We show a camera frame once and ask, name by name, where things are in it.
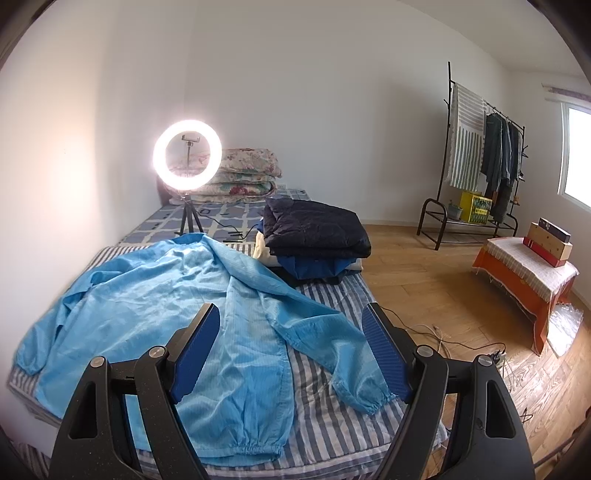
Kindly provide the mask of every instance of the ceiling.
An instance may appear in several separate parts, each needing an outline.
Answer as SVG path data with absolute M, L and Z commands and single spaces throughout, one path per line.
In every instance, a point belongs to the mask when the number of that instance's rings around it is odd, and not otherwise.
M 562 37 L 527 0 L 401 0 L 464 35 L 510 70 L 582 77 Z

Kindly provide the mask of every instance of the window frame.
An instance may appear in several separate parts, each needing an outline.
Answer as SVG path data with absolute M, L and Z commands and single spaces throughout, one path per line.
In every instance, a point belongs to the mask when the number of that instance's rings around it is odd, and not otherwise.
M 560 181 L 558 183 L 558 194 L 562 195 L 567 200 L 573 202 L 575 205 L 581 207 L 588 212 L 591 212 L 591 206 L 582 202 L 581 200 L 569 195 L 564 190 L 566 188 L 566 180 L 569 174 L 569 155 L 570 155 L 570 128 L 569 128 L 569 109 L 578 110 L 580 112 L 591 115 L 591 108 L 576 105 L 574 103 L 561 102 L 562 108 L 562 166 L 560 169 Z

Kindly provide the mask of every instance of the plastic bag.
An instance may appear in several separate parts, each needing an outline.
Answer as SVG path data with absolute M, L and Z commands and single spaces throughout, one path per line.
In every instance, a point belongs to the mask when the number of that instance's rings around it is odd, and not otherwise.
M 571 304 L 557 304 L 550 315 L 548 343 L 557 356 L 563 356 L 574 342 L 583 312 Z

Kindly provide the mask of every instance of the tripod leg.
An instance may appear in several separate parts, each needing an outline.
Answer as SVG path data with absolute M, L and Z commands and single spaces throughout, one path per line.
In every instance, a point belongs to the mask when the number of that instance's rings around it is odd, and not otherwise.
M 193 215 L 192 215 L 192 208 L 193 206 L 189 203 L 185 203 L 185 215 L 187 216 L 187 223 L 189 224 L 189 233 L 195 233 L 195 229 L 193 228 Z
M 177 235 L 184 235 L 184 224 L 187 221 L 187 209 L 183 209 L 183 218 L 181 219 L 181 229 L 177 232 Z
M 199 227 L 199 231 L 201 233 L 204 233 L 203 227 L 201 226 L 201 221 L 199 220 L 199 215 L 197 214 L 197 210 L 195 209 L 195 206 L 193 204 L 191 204 L 191 211 L 193 212 L 193 216 L 195 217 L 195 222 L 197 223 L 197 226 Z

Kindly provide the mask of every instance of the metal clothes rack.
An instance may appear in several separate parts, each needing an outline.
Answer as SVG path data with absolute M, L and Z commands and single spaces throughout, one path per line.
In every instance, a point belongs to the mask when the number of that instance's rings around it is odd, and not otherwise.
M 450 125 L 450 116 L 451 116 L 451 109 L 452 109 L 452 85 L 454 85 L 456 82 L 454 82 L 452 80 L 452 64 L 451 62 L 447 62 L 447 78 L 448 78 L 448 89 L 447 89 L 447 100 L 444 100 L 444 102 L 447 104 L 447 134 L 446 134 L 446 139 L 445 139 L 445 149 L 443 151 L 443 165 L 441 165 L 441 177 L 439 178 L 439 188 L 437 189 L 437 197 L 436 198 L 428 198 L 427 200 L 425 200 L 425 202 L 423 203 L 423 209 L 421 210 L 421 218 L 418 222 L 418 228 L 417 228 L 417 235 L 420 236 L 421 233 L 423 235 L 425 235 L 429 240 L 431 240 L 432 242 L 435 243 L 435 250 L 439 250 L 439 246 L 441 244 L 479 244 L 482 243 L 482 241 L 472 241 L 472 240 L 467 240 L 467 241 L 459 241 L 459 240 L 454 240 L 454 241 L 444 241 L 443 240 L 443 234 L 445 233 L 445 229 L 447 227 L 448 224 L 451 225 L 463 225 L 463 226 L 472 226 L 472 227 L 477 227 L 479 229 L 490 229 L 493 230 L 492 233 L 492 237 L 495 238 L 498 235 L 499 230 L 513 230 L 512 236 L 515 236 L 517 234 L 517 228 L 519 227 L 519 224 L 517 222 L 517 218 L 515 218 L 513 216 L 513 208 L 515 207 L 515 205 L 518 205 L 515 203 L 515 196 L 517 195 L 517 190 L 519 189 L 519 183 L 521 181 L 524 181 L 523 179 L 523 174 L 521 173 L 521 169 L 517 175 L 516 178 L 516 182 L 515 182 L 515 191 L 512 193 L 512 198 L 511 198 L 511 210 L 506 214 L 507 217 L 513 219 L 515 225 L 509 225 L 507 222 L 495 222 L 494 220 L 488 220 L 488 222 L 484 225 L 478 224 L 478 223 L 467 223 L 464 222 L 463 220 L 453 220 L 450 219 L 447 215 L 447 207 L 446 205 L 444 205 L 441 201 L 439 201 L 439 198 L 441 196 L 441 186 L 443 185 L 443 177 L 445 176 L 445 168 L 446 168 L 446 164 L 447 164 L 447 146 L 448 146 L 448 142 L 449 142 L 449 129 L 451 127 Z M 508 122 L 512 123 L 513 125 L 515 125 L 519 130 L 521 130 L 521 134 L 522 134 L 522 140 L 523 143 L 525 142 L 525 127 L 522 127 L 521 125 L 519 125 L 518 123 L 514 122 L 513 120 L 511 120 L 508 116 L 506 116 L 503 112 L 501 112 L 498 108 L 496 108 L 494 105 L 491 105 L 490 103 L 486 102 L 486 104 L 495 112 L 498 113 L 500 116 L 502 116 L 505 120 L 507 120 Z M 523 146 L 521 149 L 521 161 L 523 161 L 524 158 L 528 158 L 526 153 L 525 153 L 525 149 L 527 148 L 527 145 Z M 427 206 L 430 203 L 434 203 L 435 205 L 441 207 L 441 212 L 437 212 L 437 211 L 433 211 L 433 210 L 427 210 Z M 441 227 L 439 229 L 439 234 L 437 236 L 437 238 L 433 238 L 430 233 L 433 232 L 426 232 L 425 230 L 423 230 L 423 221 L 425 219 L 425 214 L 429 215 L 433 218 L 435 218 L 435 220 L 437 220 L 438 222 L 441 223 Z M 483 232 L 453 232 L 454 235 L 470 235 L 470 236 L 486 236 L 486 237 L 490 237 L 490 233 L 483 233 Z

